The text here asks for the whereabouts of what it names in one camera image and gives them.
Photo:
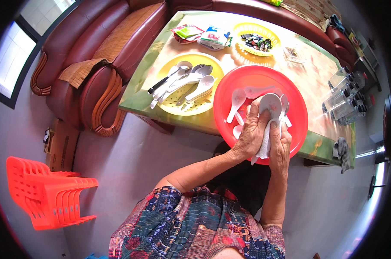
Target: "cardboard box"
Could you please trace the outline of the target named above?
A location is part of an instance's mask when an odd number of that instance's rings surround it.
[[[49,138],[45,144],[46,165],[50,171],[70,172],[73,167],[79,131],[64,121],[55,119],[49,128]]]

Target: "snack packet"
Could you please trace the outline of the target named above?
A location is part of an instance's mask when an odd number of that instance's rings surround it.
[[[197,41],[200,44],[208,45],[213,49],[224,49],[232,44],[230,32],[221,28],[210,26]]]
[[[194,25],[181,25],[177,28],[171,30],[174,33],[174,38],[180,44],[188,44],[194,41],[197,41],[201,33],[204,31]]]

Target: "window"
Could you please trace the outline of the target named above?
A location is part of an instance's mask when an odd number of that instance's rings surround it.
[[[75,0],[30,0],[21,11],[27,23],[42,36]]]
[[[14,109],[41,46],[79,0],[29,0],[0,43],[0,101]]]
[[[0,47],[0,92],[11,98],[17,77],[36,43],[13,22]]]

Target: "black handle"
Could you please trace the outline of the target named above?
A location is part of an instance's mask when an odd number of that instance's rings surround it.
[[[167,81],[167,79],[169,78],[169,76],[166,76],[164,79],[162,79],[161,81],[159,81],[158,83],[156,83],[153,87],[151,87],[149,90],[148,90],[148,94],[152,94],[155,90],[157,90],[158,87],[160,87],[162,84],[165,83],[165,81]]]

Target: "woman's arm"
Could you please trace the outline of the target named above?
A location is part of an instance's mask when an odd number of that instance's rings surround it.
[[[271,150],[269,153],[269,167],[271,179],[263,201],[260,224],[263,228],[269,225],[278,225],[282,228],[285,219],[285,202],[287,189],[287,169],[289,167],[289,152],[292,136],[287,132],[285,124],[282,126],[282,137],[276,123],[271,124]]]
[[[269,111],[264,111],[260,118],[257,117],[260,100],[261,98],[258,98],[251,103],[242,133],[231,150],[225,154],[188,165],[170,173],[159,181],[155,189],[162,186],[174,186],[181,193],[185,193],[207,183],[243,160],[251,158],[262,144],[263,133],[270,117]]]
[[[243,160],[243,158],[234,153],[234,150],[229,150],[225,154],[187,165],[170,173],[159,181],[155,189],[162,186],[174,186],[183,194],[201,184],[207,183]]]

